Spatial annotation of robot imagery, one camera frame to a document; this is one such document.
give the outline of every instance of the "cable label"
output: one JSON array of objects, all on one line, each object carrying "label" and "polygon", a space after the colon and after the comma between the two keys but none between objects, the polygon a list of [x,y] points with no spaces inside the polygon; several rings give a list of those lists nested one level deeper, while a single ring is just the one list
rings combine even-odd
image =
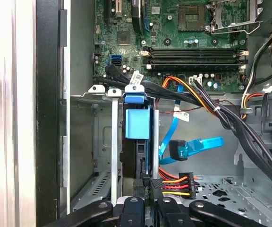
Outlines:
[{"label": "cable label", "polygon": [[175,104],[173,116],[185,122],[189,122],[189,114],[187,112],[181,111],[180,105],[178,104]]},{"label": "cable label", "polygon": [[131,80],[130,80],[130,84],[139,85],[143,78],[144,78],[144,76],[142,74],[140,74],[139,71],[135,71],[132,75]]}]

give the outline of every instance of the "red wire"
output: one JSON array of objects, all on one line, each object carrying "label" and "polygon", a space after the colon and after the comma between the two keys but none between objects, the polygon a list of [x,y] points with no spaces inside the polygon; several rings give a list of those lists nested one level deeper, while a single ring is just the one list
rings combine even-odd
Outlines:
[{"label": "red wire", "polygon": [[159,174],[161,175],[161,177],[167,181],[170,181],[169,178],[167,178],[161,171],[159,172]]},{"label": "red wire", "polygon": [[166,189],[183,189],[183,188],[188,188],[189,185],[188,184],[185,184],[183,186],[164,186],[164,188]]},{"label": "red wire", "polygon": [[168,172],[166,172],[165,170],[161,169],[160,167],[159,167],[159,170],[162,171],[165,175],[168,175],[168,176],[170,176],[170,177],[172,177],[172,178],[175,178],[175,179],[179,179],[179,177],[174,176],[174,175],[172,175],[172,174],[169,174]]}]

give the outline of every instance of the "orange wire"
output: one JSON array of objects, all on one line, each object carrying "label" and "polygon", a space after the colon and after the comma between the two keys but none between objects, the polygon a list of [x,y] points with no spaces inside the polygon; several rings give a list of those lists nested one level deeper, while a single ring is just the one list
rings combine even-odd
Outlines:
[{"label": "orange wire", "polygon": [[179,183],[179,182],[184,181],[186,179],[187,179],[187,176],[184,176],[184,177],[182,177],[182,178],[180,178],[178,180],[175,180],[175,181],[163,181],[163,182],[164,183]]}]

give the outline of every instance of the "pcie slot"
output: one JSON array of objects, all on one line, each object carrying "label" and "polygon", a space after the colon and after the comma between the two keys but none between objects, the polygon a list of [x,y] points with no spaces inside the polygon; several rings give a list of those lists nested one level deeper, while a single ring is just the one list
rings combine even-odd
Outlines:
[{"label": "pcie slot", "polygon": [[103,19],[104,22],[107,26],[107,28],[110,28],[110,11],[111,11],[111,6],[110,6],[110,0],[104,0],[104,7],[103,7]]}]

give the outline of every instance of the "chip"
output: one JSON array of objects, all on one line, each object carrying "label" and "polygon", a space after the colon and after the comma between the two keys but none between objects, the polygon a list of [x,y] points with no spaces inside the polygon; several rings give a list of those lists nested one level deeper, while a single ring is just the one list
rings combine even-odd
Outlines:
[{"label": "chip", "polygon": [[130,32],[117,32],[117,45],[130,45]]},{"label": "chip", "polygon": [[204,31],[205,8],[203,5],[179,6],[179,31]]}]

